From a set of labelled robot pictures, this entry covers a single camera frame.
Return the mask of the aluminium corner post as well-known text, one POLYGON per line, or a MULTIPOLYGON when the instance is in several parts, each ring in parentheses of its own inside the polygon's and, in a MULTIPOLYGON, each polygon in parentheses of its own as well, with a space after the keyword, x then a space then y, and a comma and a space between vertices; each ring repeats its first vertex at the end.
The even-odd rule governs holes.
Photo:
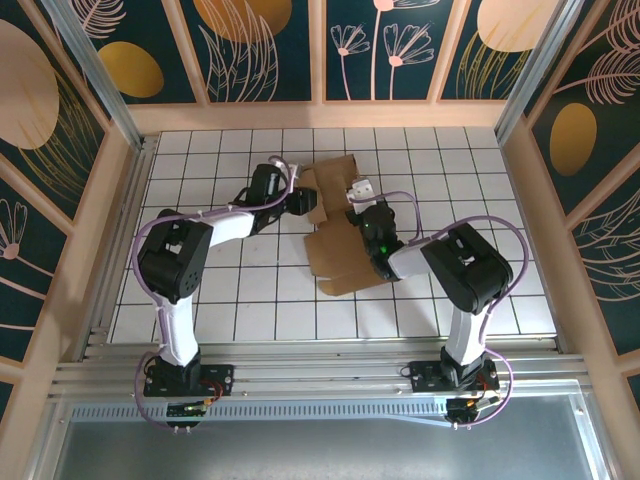
POLYGON ((140 152, 143 136, 137 129, 126 103, 111 80, 93 43, 85 34, 72 6, 68 0, 41 1, 127 143, 140 152))
POLYGON ((561 49, 561 44, 579 17, 584 1, 560 0, 555 7, 494 128, 500 148, 505 146, 526 105, 561 49))

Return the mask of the brown cardboard paper box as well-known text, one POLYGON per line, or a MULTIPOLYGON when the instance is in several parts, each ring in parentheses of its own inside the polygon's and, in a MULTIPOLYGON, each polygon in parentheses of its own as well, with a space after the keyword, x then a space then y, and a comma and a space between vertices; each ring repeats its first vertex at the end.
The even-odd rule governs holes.
POLYGON ((386 283, 374 271, 359 229, 346 216, 353 209, 347 191, 358 178, 355 158, 346 155, 304 168, 297 180, 299 187, 317 193, 317 205, 307 214, 316 230, 304 238, 304 246, 317 286, 333 297, 386 283))

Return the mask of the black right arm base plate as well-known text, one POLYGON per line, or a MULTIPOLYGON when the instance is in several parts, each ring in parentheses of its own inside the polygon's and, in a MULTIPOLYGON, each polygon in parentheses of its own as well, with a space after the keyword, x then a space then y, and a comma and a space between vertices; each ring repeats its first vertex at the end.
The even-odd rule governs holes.
POLYGON ((413 361, 408 367, 408 378, 414 393, 481 393, 500 389, 499 377, 492 360, 486 360, 482 367, 459 385, 445 375, 439 361, 413 361))

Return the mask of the aluminium side rail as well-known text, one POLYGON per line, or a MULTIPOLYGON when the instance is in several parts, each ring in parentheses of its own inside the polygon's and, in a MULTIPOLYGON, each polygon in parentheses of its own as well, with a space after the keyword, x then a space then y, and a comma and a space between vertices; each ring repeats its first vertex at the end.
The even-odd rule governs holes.
POLYGON ((118 203, 117 222, 111 237, 108 263, 101 289, 101 314, 96 330, 104 334, 102 344, 111 341, 122 296, 122 282, 126 281, 130 248, 136 235, 138 217, 159 137, 144 138, 141 151, 131 165, 122 199, 118 203))

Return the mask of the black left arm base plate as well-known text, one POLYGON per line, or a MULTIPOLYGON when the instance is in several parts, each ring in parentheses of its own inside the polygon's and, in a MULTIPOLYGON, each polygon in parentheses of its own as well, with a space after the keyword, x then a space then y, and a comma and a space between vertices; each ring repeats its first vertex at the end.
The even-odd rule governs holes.
POLYGON ((186 377, 165 367, 148 368, 143 386, 146 398, 230 396, 234 384, 232 365, 201 365, 186 377))

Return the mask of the grey metal sheet tray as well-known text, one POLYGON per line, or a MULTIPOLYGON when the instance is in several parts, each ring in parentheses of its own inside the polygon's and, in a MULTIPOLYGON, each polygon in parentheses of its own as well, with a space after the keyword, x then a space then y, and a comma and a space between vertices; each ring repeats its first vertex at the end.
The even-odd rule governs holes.
POLYGON ((213 421, 172 434, 131 402, 59 400, 24 480, 624 480, 589 398, 516 395, 493 420, 213 421))

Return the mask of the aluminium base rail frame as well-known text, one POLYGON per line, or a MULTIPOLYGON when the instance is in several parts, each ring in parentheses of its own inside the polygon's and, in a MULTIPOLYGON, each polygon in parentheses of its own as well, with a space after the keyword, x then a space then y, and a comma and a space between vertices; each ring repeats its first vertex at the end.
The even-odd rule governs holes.
MULTIPOLYGON (((411 385, 402 376, 414 360, 436 360, 439 339, 356 339, 262 341, 204 344, 206 364, 235 368, 232 399, 338 399, 407 397, 411 385)), ((586 364, 577 354, 563 354, 550 337, 495 338, 491 349, 505 357, 500 379, 513 368, 514 392, 547 395, 574 387, 591 391, 586 364)), ((145 344, 91 344, 80 362, 57 366, 49 400, 128 401, 136 365, 145 344)))

